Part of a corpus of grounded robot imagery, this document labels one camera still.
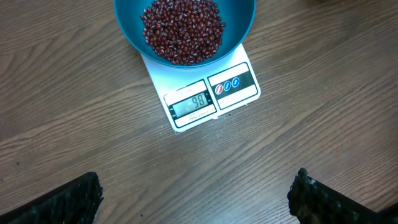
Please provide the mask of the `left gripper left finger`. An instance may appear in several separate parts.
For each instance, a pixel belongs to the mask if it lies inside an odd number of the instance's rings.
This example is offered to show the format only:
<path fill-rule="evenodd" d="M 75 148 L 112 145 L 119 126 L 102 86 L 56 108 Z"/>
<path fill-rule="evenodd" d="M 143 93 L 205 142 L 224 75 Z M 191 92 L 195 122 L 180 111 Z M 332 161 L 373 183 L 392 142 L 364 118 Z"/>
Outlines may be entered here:
<path fill-rule="evenodd" d="M 96 172 L 87 172 L 39 198 L 1 215 L 3 224 L 92 224 L 103 201 Z"/>

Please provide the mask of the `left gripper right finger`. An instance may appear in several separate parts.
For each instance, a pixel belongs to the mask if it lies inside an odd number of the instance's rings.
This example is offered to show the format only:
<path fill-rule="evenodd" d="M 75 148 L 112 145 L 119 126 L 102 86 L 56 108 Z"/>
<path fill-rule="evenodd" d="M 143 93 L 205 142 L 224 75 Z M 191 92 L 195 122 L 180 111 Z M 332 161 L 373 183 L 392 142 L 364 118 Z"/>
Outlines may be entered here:
<path fill-rule="evenodd" d="M 308 176 L 301 168 L 287 194 L 289 212 L 300 223 L 397 224 L 397 204 L 375 212 Z"/>

